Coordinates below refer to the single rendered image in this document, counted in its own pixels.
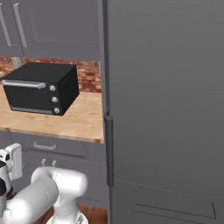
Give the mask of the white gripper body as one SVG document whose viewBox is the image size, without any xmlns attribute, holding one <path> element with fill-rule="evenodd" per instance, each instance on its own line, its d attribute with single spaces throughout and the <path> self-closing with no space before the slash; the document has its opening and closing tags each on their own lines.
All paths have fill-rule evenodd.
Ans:
<svg viewBox="0 0 224 224">
<path fill-rule="evenodd" d="M 19 143 L 14 143 L 7 146 L 5 149 L 8 152 L 6 163 L 10 179 L 20 179 L 23 175 L 21 145 Z"/>
</svg>

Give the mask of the grey drawer front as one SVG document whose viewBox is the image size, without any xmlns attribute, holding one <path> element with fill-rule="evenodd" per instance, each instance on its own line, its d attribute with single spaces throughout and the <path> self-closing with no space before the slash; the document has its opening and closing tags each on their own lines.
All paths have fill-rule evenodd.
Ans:
<svg viewBox="0 0 224 224">
<path fill-rule="evenodd" d="M 78 158 L 88 157 L 88 149 L 87 144 L 85 142 L 56 138 L 56 137 L 48 137 L 48 136 L 35 136 L 21 133 L 12 133 L 11 136 L 16 143 L 22 144 L 23 147 L 26 149 L 31 149 L 35 151 L 53 152 L 61 155 L 72 155 Z M 46 146 L 53 146 L 57 144 L 57 148 L 55 151 L 38 150 L 33 147 L 34 142 Z"/>
</svg>

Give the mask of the grey base cupboard door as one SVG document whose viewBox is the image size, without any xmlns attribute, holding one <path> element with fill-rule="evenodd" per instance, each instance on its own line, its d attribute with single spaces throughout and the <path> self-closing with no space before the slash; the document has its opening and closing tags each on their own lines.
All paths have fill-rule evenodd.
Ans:
<svg viewBox="0 0 224 224">
<path fill-rule="evenodd" d="M 12 181 L 13 190 L 18 193 L 31 183 L 32 173 L 41 165 L 42 159 L 45 158 L 45 166 L 50 164 L 48 156 L 43 156 L 41 154 L 35 154 L 30 152 L 22 153 L 22 169 L 23 176 L 21 178 Z"/>
<path fill-rule="evenodd" d="M 53 160 L 57 161 L 56 167 L 76 170 L 87 176 L 87 191 L 77 199 L 80 204 L 104 209 L 108 208 L 109 189 L 106 166 L 104 164 L 83 162 L 65 157 L 51 157 L 50 162 L 52 163 Z"/>
</svg>

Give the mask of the black toaster oven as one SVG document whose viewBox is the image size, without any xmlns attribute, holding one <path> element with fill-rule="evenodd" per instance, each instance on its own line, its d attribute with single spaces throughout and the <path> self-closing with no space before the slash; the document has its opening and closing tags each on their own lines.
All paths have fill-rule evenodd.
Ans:
<svg viewBox="0 0 224 224">
<path fill-rule="evenodd" d="M 1 82 L 14 111 L 63 116 L 80 93 L 71 64 L 28 62 Z"/>
</svg>

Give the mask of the grey fridge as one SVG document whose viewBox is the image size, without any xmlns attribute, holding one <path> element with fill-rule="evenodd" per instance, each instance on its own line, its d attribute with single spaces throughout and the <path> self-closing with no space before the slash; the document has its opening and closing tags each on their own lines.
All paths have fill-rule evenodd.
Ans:
<svg viewBox="0 0 224 224">
<path fill-rule="evenodd" d="M 224 0 L 108 0 L 111 224 L 224 224 Z"/>
</svg>

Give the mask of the grey wall socket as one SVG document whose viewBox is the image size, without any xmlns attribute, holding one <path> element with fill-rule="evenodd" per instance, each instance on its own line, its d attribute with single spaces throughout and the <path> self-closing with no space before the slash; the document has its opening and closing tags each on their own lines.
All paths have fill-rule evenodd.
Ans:
<svg viewBox="0 0 224 224">
<path fill-rule="evenodd" d="M 12 57 L 11 61 L 12 61 L 12 64 L 13 64 L 15 69 L 21 67 L 21 60 L 20 60 L 19 57 Z"/>
</svg>

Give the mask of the grey wall cupboard door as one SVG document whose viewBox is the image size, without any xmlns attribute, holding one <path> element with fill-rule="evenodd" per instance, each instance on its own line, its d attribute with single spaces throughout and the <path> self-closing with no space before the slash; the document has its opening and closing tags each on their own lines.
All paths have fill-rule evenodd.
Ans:
<svg viewBox="0 0 224 224">
<path fill-rule="evenodd" d="M 99 0 L 10 0 L 20 3 L 27 58 L 98 60 Z"/>
<path fill-rule="evenodd" d="M 0 56 L 24 56 L 10 0 L 0 0 Z"/>
</svg>

